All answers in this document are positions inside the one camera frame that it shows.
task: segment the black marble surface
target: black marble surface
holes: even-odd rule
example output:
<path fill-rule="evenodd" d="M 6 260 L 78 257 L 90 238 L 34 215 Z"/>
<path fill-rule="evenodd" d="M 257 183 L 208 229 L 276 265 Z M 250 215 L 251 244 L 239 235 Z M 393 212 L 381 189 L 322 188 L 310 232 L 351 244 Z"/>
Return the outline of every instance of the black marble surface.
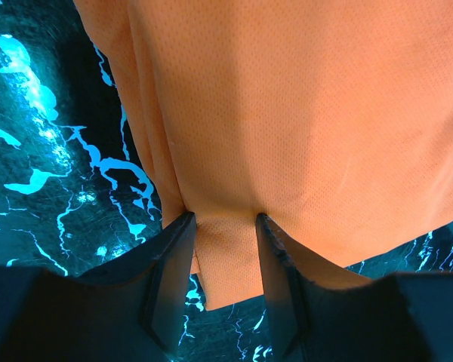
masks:
<path fill-rule="evenodd" d="M 80 275 L 161 231 L 107 59 L 72 0 L 0 1 L 0 265 Z M 453 223 L 350 270 L 453 270 Z M 263 297 L 206 312 L 195 275 L 178 360 L 273 360 Z"/>

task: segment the orange fabric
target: orange fabric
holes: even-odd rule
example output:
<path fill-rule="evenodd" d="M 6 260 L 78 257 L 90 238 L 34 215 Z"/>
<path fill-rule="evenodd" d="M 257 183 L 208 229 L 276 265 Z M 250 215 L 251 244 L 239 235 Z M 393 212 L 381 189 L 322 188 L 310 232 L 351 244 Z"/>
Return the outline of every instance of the orange fabric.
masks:
<path fill-rule="evenodd" d="M 343 267 L 453 220 L 453 0 L 75 0 L 207 310 L 262 294 L 269 214 Z"/>

